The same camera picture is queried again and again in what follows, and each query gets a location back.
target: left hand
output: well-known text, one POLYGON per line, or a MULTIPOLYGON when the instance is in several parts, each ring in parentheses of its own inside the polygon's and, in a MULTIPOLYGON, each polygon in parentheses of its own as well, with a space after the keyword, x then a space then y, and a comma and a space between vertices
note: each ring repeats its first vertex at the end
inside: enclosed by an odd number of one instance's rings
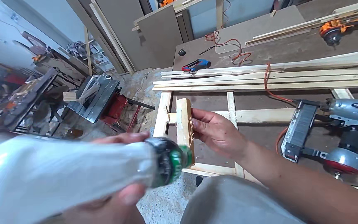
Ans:
MULTIPOLYGON (((144 141, 148 132, 123 133, 94 140, 98 144, 134 143, 144 141)), ((86 204, 78 205, 63 213, 66 224, 123 224, 144 223, 136 204, 144 196, 146 187, 131 184, 121 191, 86 204)))

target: right hand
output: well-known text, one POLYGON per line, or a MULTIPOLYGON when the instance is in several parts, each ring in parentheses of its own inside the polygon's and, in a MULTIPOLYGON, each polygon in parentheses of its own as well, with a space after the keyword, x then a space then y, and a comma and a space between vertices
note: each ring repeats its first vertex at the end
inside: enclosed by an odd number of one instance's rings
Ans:
POLYGON ((224 116, 214 112, 192 108, 194 138, 204 142, 215 152, 240 160, 245 155, 248 140, 224 116))

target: white wall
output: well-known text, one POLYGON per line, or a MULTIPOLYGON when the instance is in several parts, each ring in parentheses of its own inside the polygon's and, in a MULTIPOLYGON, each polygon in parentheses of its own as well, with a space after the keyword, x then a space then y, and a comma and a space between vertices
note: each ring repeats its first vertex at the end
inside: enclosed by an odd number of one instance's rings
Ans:
POLYGON ((84 25, 66 0, 23 0, 73 42, 85 42, 84 25))
POLYGON ((2 20, 0 21, 0 63, 12 67, 31 69, 33 68, 33 54, 12 42, 17 40, 27 46, 31 46, 22 37, 21 33, 23 31, 29 32, 54 49, 57 49, 59 45, 19 15, 17 15, 18 20, 14 21, 11 18, 13 13, 14 11, 0 1, 0 20, 2 20))

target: black knob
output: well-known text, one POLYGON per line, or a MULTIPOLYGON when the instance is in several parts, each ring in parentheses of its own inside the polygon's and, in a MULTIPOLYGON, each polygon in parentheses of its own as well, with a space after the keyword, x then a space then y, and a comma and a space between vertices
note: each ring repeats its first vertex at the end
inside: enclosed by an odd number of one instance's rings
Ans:
POLYGON ((186 54, 186 51, 181 49, 178 54, 179 56, 184 56, 186 54))

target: red tool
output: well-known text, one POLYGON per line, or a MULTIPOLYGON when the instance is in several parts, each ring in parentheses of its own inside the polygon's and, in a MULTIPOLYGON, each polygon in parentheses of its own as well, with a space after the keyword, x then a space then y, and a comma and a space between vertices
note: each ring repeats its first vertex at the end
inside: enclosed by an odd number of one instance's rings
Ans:
POLYGON ((128 99, 124 95, 120 94, 120 90, 117 89, 117 91, 113 94, 111 97, 110 102, 107 104, 106 109, 102 112, 102 115, 100 116, 100 119, 103 120, 105 124, 107 124, 110 128, 123 133, 123 132, 130 132, 132 129, 133 124, 135 123, 137 119, 137 115, 140 111, 141 107, 146 107, 149 109, 154 110, 154 106, 150 106, 132 99, 128 99), (121 113, 124 109, 124 107, 127 104, 136 104, 138 105, 135 114, 132 116, 132 120, 127 127, 127 130, 124 130, 119 124, 118 120, 120 119, 121 113))

